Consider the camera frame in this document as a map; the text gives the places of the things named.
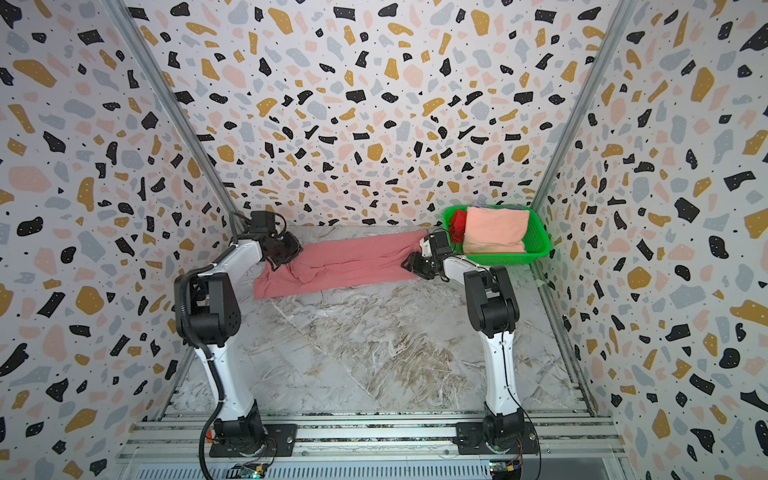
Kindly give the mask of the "dusty pink t shirt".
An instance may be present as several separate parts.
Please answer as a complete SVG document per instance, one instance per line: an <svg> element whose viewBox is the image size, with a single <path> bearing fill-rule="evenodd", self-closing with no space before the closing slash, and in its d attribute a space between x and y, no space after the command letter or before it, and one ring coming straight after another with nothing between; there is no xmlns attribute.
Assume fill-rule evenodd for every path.
<svg viewBox="0 0 768 480"><path fill-rule="evenodd" d="M257 277L253 295L268 299L415 279L402 262L421 251L426 235L419 230L307 245L290 263Z"/></svg>

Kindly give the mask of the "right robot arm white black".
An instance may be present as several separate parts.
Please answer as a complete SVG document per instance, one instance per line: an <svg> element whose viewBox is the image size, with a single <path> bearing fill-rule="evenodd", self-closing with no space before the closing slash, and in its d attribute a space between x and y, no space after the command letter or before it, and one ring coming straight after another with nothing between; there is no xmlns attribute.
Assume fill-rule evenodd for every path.
<svg viewBox="0 0 768 480"><path fill-rule="evenodd" d="M461 256L437 259L418 252L409 254L401 267L425 280L454 280L464 287L467 316L481 338L484 354L483 442L498 453L520 446L526 412L517 392L513 354L520 307L507 269L482 266Z"/></svg>

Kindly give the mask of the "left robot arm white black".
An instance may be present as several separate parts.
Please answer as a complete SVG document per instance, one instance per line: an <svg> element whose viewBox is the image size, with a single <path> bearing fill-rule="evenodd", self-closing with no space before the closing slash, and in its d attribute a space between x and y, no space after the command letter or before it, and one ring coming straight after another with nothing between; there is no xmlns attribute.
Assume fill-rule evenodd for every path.
<svg viewBox="0 0 768 480"><path fill-rule="evenodd" d="M174 282L177 331L201 361L215 402L198 440L201 463L209 457L260 460L293 453L297 426L264 423L244 375L235 367L242 313L234 286L252 266L264 262L273 273L301 251L291 233L240 239L210 264Z"/></svg>

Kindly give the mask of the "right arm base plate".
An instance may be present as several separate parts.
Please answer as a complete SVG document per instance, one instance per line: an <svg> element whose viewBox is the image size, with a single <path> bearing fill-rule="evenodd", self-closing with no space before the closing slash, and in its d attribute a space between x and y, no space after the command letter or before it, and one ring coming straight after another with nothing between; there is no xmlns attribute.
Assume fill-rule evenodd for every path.
<svg viewBox="0 0 768 480"><path fill-rule="evenodd" d="M487 435L482 422L456 424L453 443L460 455L537 455L540 445L533 424L525 422L522 430L498 434L493 440Z"/></svg>

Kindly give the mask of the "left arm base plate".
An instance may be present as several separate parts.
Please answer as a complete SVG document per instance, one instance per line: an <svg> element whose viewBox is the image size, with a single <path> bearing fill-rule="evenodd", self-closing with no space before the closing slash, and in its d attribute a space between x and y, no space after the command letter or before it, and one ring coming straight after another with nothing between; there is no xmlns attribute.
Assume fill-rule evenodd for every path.
<svg viewBox="0 0 768 480"><path fill-rule="evenodd" d="M210 445L211 458L238 460L264 460L290 457L293 454L297 426L295 424L267 424L265 433L258 439L222 437Z"/></svg>

